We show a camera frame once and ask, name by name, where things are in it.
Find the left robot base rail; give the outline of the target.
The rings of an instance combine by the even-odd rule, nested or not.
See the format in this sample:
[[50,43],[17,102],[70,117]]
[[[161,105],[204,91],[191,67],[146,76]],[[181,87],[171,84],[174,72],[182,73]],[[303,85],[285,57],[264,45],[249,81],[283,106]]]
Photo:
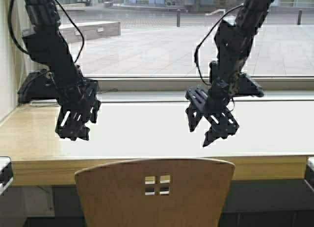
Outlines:
[[2,195],[14,180],[12,161],[10,157],[0,157],[0,194]]

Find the right robot base rail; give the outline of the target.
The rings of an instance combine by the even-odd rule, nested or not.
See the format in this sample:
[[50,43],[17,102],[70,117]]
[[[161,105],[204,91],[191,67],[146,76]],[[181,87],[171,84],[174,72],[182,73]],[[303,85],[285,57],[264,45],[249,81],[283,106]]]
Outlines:
[[307,159],[304,180],[311,188],[314,188],[314,157],[313,156]]

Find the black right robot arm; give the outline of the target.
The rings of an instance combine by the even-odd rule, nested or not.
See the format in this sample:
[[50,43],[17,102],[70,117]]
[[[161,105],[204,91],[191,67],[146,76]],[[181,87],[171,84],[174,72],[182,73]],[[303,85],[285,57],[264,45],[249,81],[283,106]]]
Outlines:
[[225,14],[216,23],[214,41],[218,53],[217,59],[209,64],[208,87],[192,86],[185,94],[190,102],[185,110],[189,130],[194,131],[202,118],[210,123],[204,147],[236,134],[239,124],[227,107],[235,97],[264,96],[262,87],[242,69],[273,1],[245,0],[236,7],[239,10],[236,16]]

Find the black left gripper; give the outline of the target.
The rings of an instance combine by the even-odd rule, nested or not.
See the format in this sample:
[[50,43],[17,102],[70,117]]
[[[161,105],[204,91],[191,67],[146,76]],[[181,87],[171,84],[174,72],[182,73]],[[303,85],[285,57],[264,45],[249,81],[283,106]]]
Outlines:
[[61,139],[89,140],[90,128],[87,122],[96,123],[101,101],[97,98],[99,84],[96,80],[84,78],[74,88],[61,91],[57,101],[61,106],[55,132]]

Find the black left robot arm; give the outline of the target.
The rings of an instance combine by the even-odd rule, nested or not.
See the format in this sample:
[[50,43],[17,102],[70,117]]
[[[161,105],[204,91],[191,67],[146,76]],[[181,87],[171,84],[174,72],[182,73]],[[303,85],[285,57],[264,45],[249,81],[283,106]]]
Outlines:
[[34,62],[46,65],[61,109],[55,132],[61,139],[89,140],[86,123],[96,123],[101,102],[99,84],[85,77],[75,64],[69,46],[59,31],[60,16],[54,0],[24,0],[32,27],[22,35]]

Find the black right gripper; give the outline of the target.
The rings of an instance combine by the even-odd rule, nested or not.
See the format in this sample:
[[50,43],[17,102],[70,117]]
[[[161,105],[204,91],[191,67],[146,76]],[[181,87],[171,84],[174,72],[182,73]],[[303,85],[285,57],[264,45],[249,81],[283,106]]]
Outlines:
[[205,133],[203,147],[209,146],[217,139],[226,139],[236,134],[239,124],[227,108],[228,99],[213,97],[202,86],[189,87],[185,93],[189,106],[185,110],[189,131],[193,132],[202,118],[210,123]]

